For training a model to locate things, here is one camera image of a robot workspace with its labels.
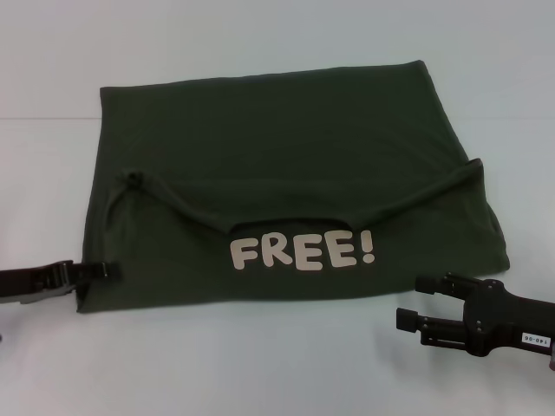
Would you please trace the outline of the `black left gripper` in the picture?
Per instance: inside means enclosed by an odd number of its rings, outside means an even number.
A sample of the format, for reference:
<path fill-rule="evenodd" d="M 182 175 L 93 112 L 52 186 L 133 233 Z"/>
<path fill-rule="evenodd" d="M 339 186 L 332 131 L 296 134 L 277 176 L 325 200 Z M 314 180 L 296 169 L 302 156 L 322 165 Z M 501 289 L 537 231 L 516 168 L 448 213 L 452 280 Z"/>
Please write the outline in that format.
<path fill-rule="evenodd" d="M 119 278 L 116 263 L 62 261 L 39 268 L 2 270 L 1 304 L 64 296 L 93 282 Z"/>

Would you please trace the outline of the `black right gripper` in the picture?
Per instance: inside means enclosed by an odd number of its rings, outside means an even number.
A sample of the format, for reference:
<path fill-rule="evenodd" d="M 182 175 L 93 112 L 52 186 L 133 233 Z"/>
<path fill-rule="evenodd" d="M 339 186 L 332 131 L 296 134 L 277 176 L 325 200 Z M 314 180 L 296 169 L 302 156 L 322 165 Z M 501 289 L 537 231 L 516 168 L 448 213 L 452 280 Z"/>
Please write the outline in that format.
<path fill-rule="evenodd" d="M 427 317 L 408 309 L 396 310 L 396 328 L 419 332 L 422 345 L 466 346 L 469 354 L 478 357 L 504 347 L 548 356 L 554 354 L 552 302 L 516 296 L 497 280 L 481 283 L 480 279 L 453 273 L 418 276 L 415 291 L 465 300 L 463 322 Z"/>

